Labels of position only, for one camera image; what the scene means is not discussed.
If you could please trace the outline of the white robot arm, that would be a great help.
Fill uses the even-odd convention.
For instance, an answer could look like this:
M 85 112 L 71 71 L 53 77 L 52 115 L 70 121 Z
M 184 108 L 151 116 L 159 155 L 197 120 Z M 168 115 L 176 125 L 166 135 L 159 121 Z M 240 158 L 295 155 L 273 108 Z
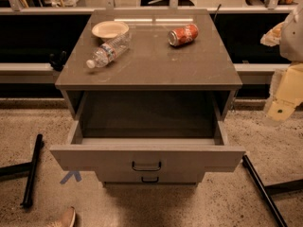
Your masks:
M 274 72 L 264 106 L 266 123 L 276 126 L 286 121 L 303 102 L 303 7 L 295 7 L 260 42 L 278 45 L 280 56 L 291 62 L 288 68 Z

